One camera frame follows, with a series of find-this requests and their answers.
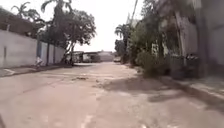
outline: pole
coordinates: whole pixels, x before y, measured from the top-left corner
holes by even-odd
[[[201,0],[193,0],[198,33],[199,76],[208,75],[208,29]]]
[[[135,6],[134,6],[134,10],[133,10],[132,17],[131,17],[131,23],[130,23],[131,25],[132,25],[132,22],[133,22],[133,19],[134,19],[134,16],[135,16],[135,11],[136,11],[137,4],[138,4],[138,0],[135,0]]]

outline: person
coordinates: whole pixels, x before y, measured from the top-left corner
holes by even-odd
[[[36,68],[39,69],[39,67],[41,66],[41,63],[42,63],[42,59],[40,57],[37,57],[37,60],[36,60]]]

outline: asphalt road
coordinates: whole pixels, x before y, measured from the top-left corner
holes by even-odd
[[[213,106],[114,63],[0,78],[5,128],[224,128]]]

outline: curb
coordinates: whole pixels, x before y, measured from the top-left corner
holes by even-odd
[[[224,96],[223,95],[209,92],[206,89],[197,88],[196,86],[193,86],[193,84],[186,84],[181,81],[176,81],[170,77],[160,77],[160,78],[158,78],[158,80],[165,85],[181,89],[184,92],[187,92],[187,93],[191,94],[192,96],[205,101],[206,103],[224,104]]]
[[[58,68],[61,68],[61,67],[58,66],[58,67],[49,67],[47,69],[30,70],[30,71],[25,71],[25,72],[16,72],[16,73],[13,73],[13,74],[7,74],[7,75],[4,75],[4,76],[0,76],[0,78],[29,74],[29,73],[37,73],[37,72],[42,72],[42,71],[47,71],[47,70],[54,70],[54,69],[58,69]]]

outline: sidewalk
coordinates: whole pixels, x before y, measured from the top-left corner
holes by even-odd
[[[224,79],[222,78],[207,77],[198,80],[177,81],[171,77],[161,77],[159,80],[166,85],[182,89],[207,103],[224,105]]]
[[[35,66],[4,68],[4,69],[0,69],[0,77],[8,77],[8,76],[19,75],[19,74],[34,73],[34,72],[57,69],[61,67],[63,66],[51,65],[51,66],[40,67],[38,70],[36,69]]]

